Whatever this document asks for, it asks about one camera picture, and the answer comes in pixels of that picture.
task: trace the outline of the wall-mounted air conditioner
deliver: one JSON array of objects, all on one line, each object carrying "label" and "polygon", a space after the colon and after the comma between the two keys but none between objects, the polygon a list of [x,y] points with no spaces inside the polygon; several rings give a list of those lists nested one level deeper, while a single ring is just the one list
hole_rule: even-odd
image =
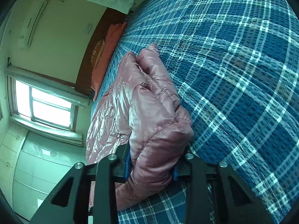
[{"label": "wall-mounted air conditioner", "polygon": [[21,34],[18,38],[18,46],[21,48],[28,48],[31,46],[32,38],[35,32],[35,28],[38,24],[38,21],[41,17],[42,12],[44,11],[45,6],[47,5],[46,0],[34,1],[26,15],[24,20]]}]

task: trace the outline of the shiny pink fabric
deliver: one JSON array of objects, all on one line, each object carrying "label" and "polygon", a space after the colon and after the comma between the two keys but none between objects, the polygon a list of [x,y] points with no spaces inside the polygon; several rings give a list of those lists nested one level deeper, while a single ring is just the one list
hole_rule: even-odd
[{"label": "shiny pink fabric", "polygon": [[[156,44],[124,55],[115,81],[100,100],[87,137],[87,163],[99,162],[129,143],[133,171],[116,184],[118,210],[156,194],[193,137],[190,115],[159,57]],[[93,205],[94,183],[90,205]]]}]

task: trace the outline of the bed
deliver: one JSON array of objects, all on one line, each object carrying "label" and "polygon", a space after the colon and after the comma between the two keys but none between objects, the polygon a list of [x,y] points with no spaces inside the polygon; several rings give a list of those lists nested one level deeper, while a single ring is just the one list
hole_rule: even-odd
[{"label": "bed", "polygon": [[[227,161],[279,223],[299,196],[298,25],[285,0],[148,0],[115,49],[92,114],[121,57],[156,42],[193,120],[192,153]],[[119,212],[119,222],[183,223],[185,190],[173,182]]]}]

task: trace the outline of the orange cloth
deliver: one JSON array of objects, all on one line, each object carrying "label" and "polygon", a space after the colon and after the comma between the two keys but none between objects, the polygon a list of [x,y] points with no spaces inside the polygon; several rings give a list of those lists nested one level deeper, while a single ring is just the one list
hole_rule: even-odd
[{"label": "orange cloth", "polygon": [[102,56],[99,59],[98,65],[92,71],[92,89],[95,91],[94,101],[98,97],[110,59],[127,24],[127,22],[124,22],[123,24],[110,25],[109,27]]}]

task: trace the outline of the silver bolt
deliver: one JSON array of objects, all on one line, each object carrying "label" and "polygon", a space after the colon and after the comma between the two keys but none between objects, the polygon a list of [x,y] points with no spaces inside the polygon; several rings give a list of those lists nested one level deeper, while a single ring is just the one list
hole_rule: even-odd
[{"label": "silver bolt", "polygon": [[220,161],[220,162],[219,162],[219,166],[220,166],[220,167],[227,167],[228,164],[227,164],[226,161]]},{"label": "silver bolt", "polygon": [[108,159],[111,160],[111,161],[113,161],[113,160],[117,159],[117,156],[115,154],[110,154],[108,156]]},{"label": "silver bolt", "polygon": [[77,163],[75,164],[75,168],[76,168],[76,169],[80,169],[80,168],[82,168],[83,166],[84,166],[84,164],[81,163],[81,162],[77,162]]},{"label": "silver bolt", "polygon": [[187,154],[185,155],[185,158],[188,159],[188,160],[191,160],[191,159],[194,158],[194,155],[191,154],[191,153],[187,153]]}]

